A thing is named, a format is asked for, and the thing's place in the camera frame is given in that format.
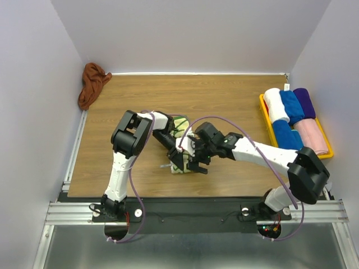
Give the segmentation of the green cream patterned towel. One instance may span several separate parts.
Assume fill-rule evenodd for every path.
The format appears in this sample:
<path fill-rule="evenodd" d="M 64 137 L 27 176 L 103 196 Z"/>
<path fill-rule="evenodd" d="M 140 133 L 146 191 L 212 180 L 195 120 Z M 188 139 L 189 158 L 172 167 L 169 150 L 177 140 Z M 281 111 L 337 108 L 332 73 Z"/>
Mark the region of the green cream patterned towel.
<path fill-rule="evenodd" d="M 190 125 L 190 122 L 186 117 L 180 115 L 175 115 L 173 119 L 174 119 L 174 129 L 170 132 L 170 134 L 174 138 L 174 140 L 176 140 L 176 138 L 183 137 L 186 129 Z M 191 156 L 189 154 L 183 153 L 184 164 L 176 164 L 182 171 L 171 171 L 171 173 L 172 174 L 190 173 L 191 171 L 187 169 L 187 163 L 190 157 Z"/>

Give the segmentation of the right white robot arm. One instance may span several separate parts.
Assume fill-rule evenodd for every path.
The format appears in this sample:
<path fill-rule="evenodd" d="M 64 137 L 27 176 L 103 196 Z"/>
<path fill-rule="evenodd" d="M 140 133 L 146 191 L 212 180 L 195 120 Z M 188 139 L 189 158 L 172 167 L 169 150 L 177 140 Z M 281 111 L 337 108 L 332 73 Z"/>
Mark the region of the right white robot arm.
<path fill-rule="evenodd" d="M 287 177 L 287 183 L 268 190 L 262 196 L 258 212 L 265 219 L 272 218 L 291 204 L 316 204 L 330 177 L 329 171 L 311 148 L 280 149 L 250 141 L 238 133 L 187 136 L 180 147 L 190 153 L 190 167 L 199 173 L 207 172 L 199 167 L 199 163 L 209 164 L 211 157 L 218 156 L 266 166 L 275 175 Z"/>

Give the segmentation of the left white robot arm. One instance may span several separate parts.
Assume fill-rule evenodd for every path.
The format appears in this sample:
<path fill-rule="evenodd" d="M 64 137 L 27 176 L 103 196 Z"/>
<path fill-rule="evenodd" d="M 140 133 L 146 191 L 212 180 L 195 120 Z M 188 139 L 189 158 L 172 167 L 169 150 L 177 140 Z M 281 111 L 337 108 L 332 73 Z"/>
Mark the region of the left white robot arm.
<path fill-rule="evenodd" d="M 102 213 L 113 221 L 125 215 L 127 181 L 134 161 L 144 149 L 150 136 L 154 136 L 167 150 L 172 164 L 183 170 L 183 153 L 176 149 L 175 129 L 172 116 L 162 112 L 124 113 L 111 136 L 113 165 L 109 184 L 101 198 Z"/>

